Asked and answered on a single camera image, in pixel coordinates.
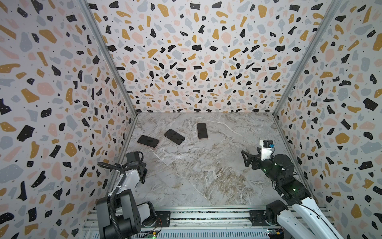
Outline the purple phone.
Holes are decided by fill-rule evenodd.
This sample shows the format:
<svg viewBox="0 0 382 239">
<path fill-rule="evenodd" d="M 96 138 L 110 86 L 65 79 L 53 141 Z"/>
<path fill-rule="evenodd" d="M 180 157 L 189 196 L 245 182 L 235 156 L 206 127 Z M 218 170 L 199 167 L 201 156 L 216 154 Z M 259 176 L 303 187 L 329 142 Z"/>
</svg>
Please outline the purple phone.
<svg viewBox="0 0 382 239">
<path fill-rule="evenodd" d="M 151 147 L 151 148 L 156 148 L 157 145 L 159 144 L 160 140 L 152 138 L 152 137 L 149 137 L 149 136 L 142 135 L 138 139 L 137 142 L 139 144 L 142 144 L 142 145 L 145 145 L 145 146 L 148 146 L 148 147 Z"/>
</svg>

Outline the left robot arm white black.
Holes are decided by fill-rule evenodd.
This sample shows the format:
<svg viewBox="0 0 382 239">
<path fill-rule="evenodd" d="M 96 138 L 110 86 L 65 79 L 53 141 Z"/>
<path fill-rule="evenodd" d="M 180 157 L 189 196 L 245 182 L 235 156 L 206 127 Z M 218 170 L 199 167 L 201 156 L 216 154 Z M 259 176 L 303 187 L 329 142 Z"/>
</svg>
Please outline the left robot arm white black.
<svg viewBox="0 0 382 239">
<path fill-rule="evenodd" d="M 101 239 L 129 239 L 141 232 L 143 227 L 157 225 L 157 215 L 149 201 L 137 204 L 133 191 L 139 183 L 145 183 L 147 174 L 144 155 L 134 151 L 125 155 L 127 163 L 109 164 L 98 162 L 97 166 L 116 171 L 119 181 L 114 189 L 96 203 L 97 224 Z"/>
</svg>

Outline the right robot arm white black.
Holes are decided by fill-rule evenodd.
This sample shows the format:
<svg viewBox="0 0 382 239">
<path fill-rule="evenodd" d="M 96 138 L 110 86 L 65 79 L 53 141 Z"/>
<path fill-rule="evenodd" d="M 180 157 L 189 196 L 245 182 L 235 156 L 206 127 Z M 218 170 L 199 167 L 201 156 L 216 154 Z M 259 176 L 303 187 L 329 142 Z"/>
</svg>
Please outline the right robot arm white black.
<svg viewBox="0 0 382 239">
<path fill-rule="evenodd" d="M 341 234 L 322 213 L 309 190 L 294 177 L 294 164 L 285 154 L 262 159 L 241 151 L 244 164 L 262 171 L 273 183 L 274 190 L 285 201 L 266 205 L 265 221 L 279 225 L 295 239 L 341 239 Z"/>
</svg>

